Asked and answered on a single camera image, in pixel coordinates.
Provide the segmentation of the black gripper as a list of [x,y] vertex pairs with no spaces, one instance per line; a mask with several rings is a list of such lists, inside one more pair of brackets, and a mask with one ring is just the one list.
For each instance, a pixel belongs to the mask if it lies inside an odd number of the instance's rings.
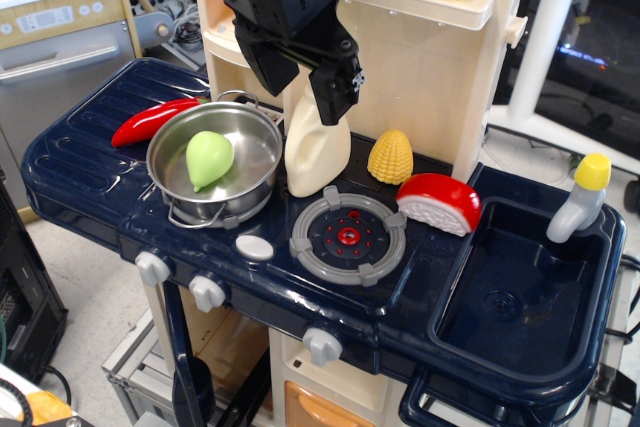
[[279,95],[299,74],[296,62],[281,53],[268,34],[292,38],[311,69],[310,85],[325,126],[337,125],[359,102],[364,73],[359,46],[338,19],[337,0],[224,0],[241,21],[235,37],[260,84]]

